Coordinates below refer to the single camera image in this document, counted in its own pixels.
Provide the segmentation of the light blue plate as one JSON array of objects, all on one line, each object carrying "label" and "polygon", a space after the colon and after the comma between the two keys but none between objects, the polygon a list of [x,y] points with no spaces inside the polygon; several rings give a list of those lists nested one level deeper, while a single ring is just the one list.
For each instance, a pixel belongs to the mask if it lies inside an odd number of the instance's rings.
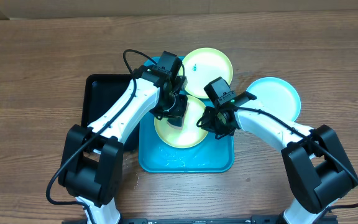
[{"label": "light blue plate", "polygon": [[280,78],[260,78],[247,88],[265,107],[275,114],[296,121],[301,111],[301,99],[296,89]]}]

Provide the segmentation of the yellow plate front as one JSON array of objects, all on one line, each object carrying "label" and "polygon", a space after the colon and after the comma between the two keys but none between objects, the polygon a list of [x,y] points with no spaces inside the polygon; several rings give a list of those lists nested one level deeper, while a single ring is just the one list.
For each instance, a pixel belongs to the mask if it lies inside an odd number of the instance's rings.
[{"label": "yellow plate front", "polygon": [[203,115],[205,104],[194,96],[187,95],[187,97],[187,107],[181,127],[173,126],[167,118],[154,119],[155,130],[159,138],[169,146],[181,149],[199,144],[208,134],[207,131],[196,125]]}]

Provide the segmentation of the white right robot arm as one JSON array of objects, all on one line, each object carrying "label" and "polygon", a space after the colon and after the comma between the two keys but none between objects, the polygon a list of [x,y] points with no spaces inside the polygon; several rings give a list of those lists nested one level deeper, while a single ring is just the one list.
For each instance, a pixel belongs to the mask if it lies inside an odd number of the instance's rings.
[{"label": "white right robot arm", "polygon": [[[336,134],[329,126],[312,128],[269,112],[256,96],[235,94],[228,88],[206,87],[213,106],[197,125],[216,139],[241,129],[276,149],[283,159],[292,204],[275,216],[276,223],[329,223],[325,214],[345,205],[336,201],[358,187],[357,174]],[[349,208],[358,207],[358,203]]]}]

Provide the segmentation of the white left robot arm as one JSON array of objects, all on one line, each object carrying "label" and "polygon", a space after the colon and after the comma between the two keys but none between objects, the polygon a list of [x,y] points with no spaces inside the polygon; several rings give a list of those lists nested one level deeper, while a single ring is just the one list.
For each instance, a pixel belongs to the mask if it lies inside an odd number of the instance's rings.
[{"label": "white left robot arm", "polygon": [[75,197],[69,205],[80,205],[85,223],[119,223],[114,197],[122,180],[124,144],[147,114],[166,118],[180,127],[187,97],[184,66],[141,66],[118,101],[87,127],[74,125],[66,136],[62,162],[51,181],[57,181]]}]

